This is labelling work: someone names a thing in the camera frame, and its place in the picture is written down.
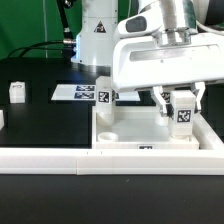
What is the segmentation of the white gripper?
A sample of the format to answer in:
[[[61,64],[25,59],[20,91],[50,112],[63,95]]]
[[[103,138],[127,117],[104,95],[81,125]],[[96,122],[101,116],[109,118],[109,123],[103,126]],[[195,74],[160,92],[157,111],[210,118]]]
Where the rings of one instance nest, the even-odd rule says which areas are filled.
[[[201,112],[204,82],[224,80],[224,37],[196,28],[192,8],[144,8],[115,31],[112,88],[150,89],[162,117],[171,114],[170,92],[162,86],[189,85]]]

